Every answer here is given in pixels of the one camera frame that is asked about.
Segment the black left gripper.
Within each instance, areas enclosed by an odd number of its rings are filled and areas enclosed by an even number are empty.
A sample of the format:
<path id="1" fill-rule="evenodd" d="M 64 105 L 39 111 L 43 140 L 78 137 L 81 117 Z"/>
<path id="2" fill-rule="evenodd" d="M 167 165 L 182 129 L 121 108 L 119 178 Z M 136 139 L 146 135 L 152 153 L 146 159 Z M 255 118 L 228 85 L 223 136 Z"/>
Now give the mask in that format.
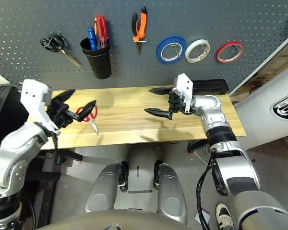
<path id="1" fill-rule="evenodd" d="M 97 116 L 96 100 L 87 103 L 84 107 L 79 107 L 75 113 L 70 111 L 69 106 L 64 102 L 74 93 L 75 90 L 67 90 L 58 94 L 47 107 L 47 114 L 58 128 L 66 128 L 73 122 L 73 119 L 78 122 L 88 122 L 94 120 Z"/>

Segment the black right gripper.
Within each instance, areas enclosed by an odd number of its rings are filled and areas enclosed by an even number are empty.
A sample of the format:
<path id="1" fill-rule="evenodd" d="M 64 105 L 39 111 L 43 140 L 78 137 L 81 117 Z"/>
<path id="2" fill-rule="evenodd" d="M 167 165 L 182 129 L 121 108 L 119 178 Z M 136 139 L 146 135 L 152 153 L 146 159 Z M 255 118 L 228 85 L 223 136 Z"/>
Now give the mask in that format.
<path id="1" fill-rule="evenodd" d="M 167 118 L 169 120 L 172 119 L 172 113 L 185 112 L 185 106 L 183 105 L 184 97 L 181 98 L 175 92 L 172 92 L 172 88 L 167 87 L 152 88 L 149 90 L 149 92 L 157 95 L 169 94 L 168 98 L 169 109 L 168 111 L 163 111 L 158 108 L 146 108 L 144 109 L 145 112 L 157 117 Z"/>

